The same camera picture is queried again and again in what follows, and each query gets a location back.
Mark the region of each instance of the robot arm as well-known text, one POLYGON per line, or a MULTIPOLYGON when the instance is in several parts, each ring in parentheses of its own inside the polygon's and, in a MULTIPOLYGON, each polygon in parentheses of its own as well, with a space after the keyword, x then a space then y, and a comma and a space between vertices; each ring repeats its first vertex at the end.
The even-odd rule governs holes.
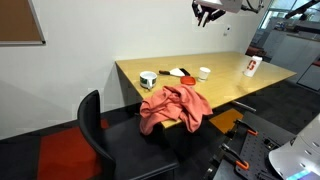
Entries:
POLYGON ((260 9, 263 8, 263 0, 259 0, 257 9, 254 9, 251 6, 249 0, 246 0, 249 7, 243 5, 242 1, 243 0, 192 0, 192 9, 194 15, 198 18, 198 26, 200 26, 204 14, 208 13, 203 23, 204 27, 206 23, 220 18, 226 12, 238 13, 241 9, 244 11, 259 13, 260 9))

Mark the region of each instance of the black office chair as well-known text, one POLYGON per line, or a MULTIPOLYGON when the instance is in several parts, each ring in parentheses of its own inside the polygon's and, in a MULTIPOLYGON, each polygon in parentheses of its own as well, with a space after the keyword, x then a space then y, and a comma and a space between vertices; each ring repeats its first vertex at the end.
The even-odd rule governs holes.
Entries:
POLYGON ((104 179, 149 179, 178 167, 174 152, 162 133, 143 136, 134 117, 107 129, 100 125, 100 96, 87 95, 78 109, 80 129, 101 158, 104 179))

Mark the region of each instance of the wooden table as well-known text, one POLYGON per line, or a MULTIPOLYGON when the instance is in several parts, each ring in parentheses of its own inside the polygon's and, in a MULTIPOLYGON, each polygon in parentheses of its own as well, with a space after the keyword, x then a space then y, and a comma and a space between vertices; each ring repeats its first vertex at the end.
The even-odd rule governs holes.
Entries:
MULTIPOLYGON (((129 79, 140 96, 144 99, 151 96, 163 86, 180 84, 180 78, 167 75, 158 75, 157 84, 151 90, 140 86, 139 75, 142 71, 171 70, 184 68, 191 76, 197 78, 200 67, 208 67, 211 73, 205 82, 197 82, 194 89, 202 94, 212 108, 219 107, 230 101, 258 91, 271 84, 282 81, 294 72, 281 67, 262 62, 253 77, 243 75, 250 57, 238 52, 222 52, 212 54, 197 54, 172 57, 157 57, 133 60, 117 60, 116 64, 129 79)), ((171 127, 180 120, 163 121, 165 128, 171 127)))

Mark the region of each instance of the red carpet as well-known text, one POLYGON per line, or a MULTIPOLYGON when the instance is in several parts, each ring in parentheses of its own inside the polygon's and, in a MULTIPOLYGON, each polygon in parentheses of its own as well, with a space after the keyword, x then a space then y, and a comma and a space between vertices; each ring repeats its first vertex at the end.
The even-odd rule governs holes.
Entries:
MULTIPOLYGON (((101 125, 108 127, 105 120, 101 125)), ((100 172, 99 159, 79 127, 41 139, 38 180, 81 180, 100 172)))

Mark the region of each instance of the window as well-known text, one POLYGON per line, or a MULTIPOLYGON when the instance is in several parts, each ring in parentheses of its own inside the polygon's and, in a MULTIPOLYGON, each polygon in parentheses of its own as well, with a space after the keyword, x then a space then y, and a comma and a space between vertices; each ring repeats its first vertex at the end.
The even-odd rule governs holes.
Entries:
MULTIPOLYGON (((270 18, 279 17, 284 18, 285 15, 300 6, 310 2, 310 0, 273 0, 267 10, 263 21, 260 24, 260 29, 266 29, 270 18)), ((320 3, 313 5, 305 12, 307 21, 320 22, 320 3)), ((299 19, 301 14, 297 14, 292 19, 299 19)))

